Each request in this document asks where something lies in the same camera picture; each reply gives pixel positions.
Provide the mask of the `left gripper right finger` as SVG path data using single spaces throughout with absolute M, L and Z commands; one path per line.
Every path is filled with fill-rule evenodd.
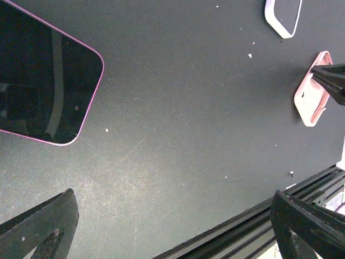
M 344 258 L 344 215 L 276 191 L 271 224 L 282 258 Z

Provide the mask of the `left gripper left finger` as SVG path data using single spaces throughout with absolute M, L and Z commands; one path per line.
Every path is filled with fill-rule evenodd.
M 1 258 L 67 258 L 78 221 L 69 188 L 1 224 Z

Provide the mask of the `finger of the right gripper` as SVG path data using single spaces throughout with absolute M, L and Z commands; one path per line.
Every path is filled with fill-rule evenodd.
M 310 70 L 313 74 L 312 78 L 320 84 L 339 105 L 342 106 L 344 106 L 344 67 L 344 63 L 315 65 Z

